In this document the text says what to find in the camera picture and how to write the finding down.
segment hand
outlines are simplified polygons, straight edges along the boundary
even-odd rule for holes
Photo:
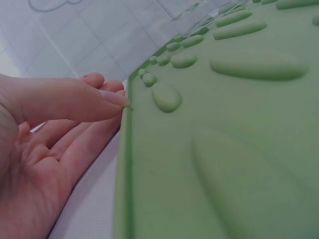
[[[45,238],[119,129],[129,103],[124,87],[103,83],[97,73],[81,80],[0,75],[0,238]]]

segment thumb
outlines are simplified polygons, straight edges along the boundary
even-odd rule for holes
[[[99,91],[76,79],[0,76],[0,105],[17,124],[53,119],[107,120],[128,104],[128,99],[120,94]]]

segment silicone mat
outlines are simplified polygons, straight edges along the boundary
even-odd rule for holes
[[[129,77],[114,239],[319,238],[318,4],[249,1]]]

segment white tile wall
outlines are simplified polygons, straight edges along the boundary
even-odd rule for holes
[[[31,11],[31,15],[38,23],[44,34],[48,38],[52,38],[66,23],[75,17],[76,11],[73,6],[65,5],[52,12],[37,13]]]
[[[22,30],[29,18],[30,14],[26,11],[22,2],[20,0],[13,0],[0,20],[0,26],[10,42],[12,42]]]
[[[104,45],[127,75],[157,49],[135,19],[115,32]]]
[[[73,69],[76,77],[81,77],[88,72],[99,72],[106,81],[125,78],[125,73],[113,60],[104,45],[98,46]]]
[[[101,41],[132,18],[128,8],[119,0],[94,0],[81,15]]]
[[[30,18],[12,42],[12,46],[27,68],[47,42],[38,25]]]
[[[3,15],[7,11],[8,7],[11,5],[12,0],[2,0],[0,1],[0,19],[2,19]]]
[[[20,77],[25,72],[25,67],[11,46],[0,54],[0,72],[12,77]]]
[[[170,18],[157,3],[153,3],[136,16],[157,47],[162,47],[178,34]]]
[[[64,0],[31,0],[49,9]],[[0,0],[0,73],[124,80],[177,32],[154,0],[83,0],[52,12]]]
[[[71,68],[80,63],[100,41],[79,16],[68,22],[51,40]]]
[[[9,44],[9,40],[7,39],[4,31],[0,27],[0,53],[2,53],[9,46]]]
[[[69,68],[48,43],[36,56],[28,71],[32,77],[65,77]]]

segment oval bump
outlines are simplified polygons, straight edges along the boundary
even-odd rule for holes
[[[152,85],[154,85],[156,82],[158,81],[158,79],[156,78],[156,76],[154,76],[151,73],[145,73],[143,75],[143,82],[144,85],[146,87],[151,87]]]
[[[157,61],[156,61],[157,58],[158,58],[157,56],[151,56],[151,57],[149,58],[150,63],[151,63],[152,65],[155,65],[155,64],[157,63]]]
[[[269,51],[223,52],[209,59],[210,68],[220,74],[260,79],[289,80],[301,77],[308,65],[293,55]]]
[[[231,26],[218,28],[213,32],[215,40],[222,40],[237,36],[247,35],[256,31],[260,31],[267,26],[265,22],[246,22],[238,23]]]
[[[234,12],[242,11],[242,10],[245,10],[245,7],[240,6],[238,8],[232,9],[231,11],[227,12],[226,15],[232,14]]]
[[[241,21],[243,19],[246,19],[252,15],[251,11],[249,10],[241,10],[226,16],[221,17],[220,19],[217,19],[215,21],[215,24],[217,27],[226,26],[238,21]]]
[[[143,75],[146,74],[147,72],[148,72],[148,71],[145,70],[145,69],[140,69],[139,72],[138,72],[138,74],[139,74],[140,77],[143,77]]]
[[[319,0],[280,0],[276,2],[278,10],[319,4]]]
[[[159,56],[157,59],[156,59],[157,63],[160,65],[160,66],[164,66],[164,65],[167,65],[169,63],[169,57],[168,56]]]
[[[152,97],[157,107],[165,112],[175,111],[181,104],[181,95],[174,88],[157,83],[152,87]]]
[[[277,0],[261,0],[261,4],[262,5],[265,5],[265,4],[269,4],[269,3],[272,3],[272,2],[276,2]]]
[[[171,57],[170,62],[175,68],[187,68],[197,61],[197,57],[189,54],[178,54]]]
[[[313,25],[319,26],[319,15],[313,16]]]
[[[175,40],[176,42],[180,42],[180,41],[183,41],[183,40],[184,40],[184,37],[179,34],[179,35],[177,35],[176,37],[174,37],[174,40]]]
[[[180,48],[180,44],[177,42],[170,43],[166,46],[169,52],[176,51],[178,48]]]
[[[190,36],[204,35],[208,31],[209,31],[209,28],[207,26],[204,26],[201,29],[197,30],[196,32],[193,32]]]
[[[180,44],[184,47],[184,48],[188,48],[194,45],[197,45],[199,43],[201,43],[204,40],[204,37],[201,35],[196,35],[196,36],[191,36],[183,41],[180,42]]]

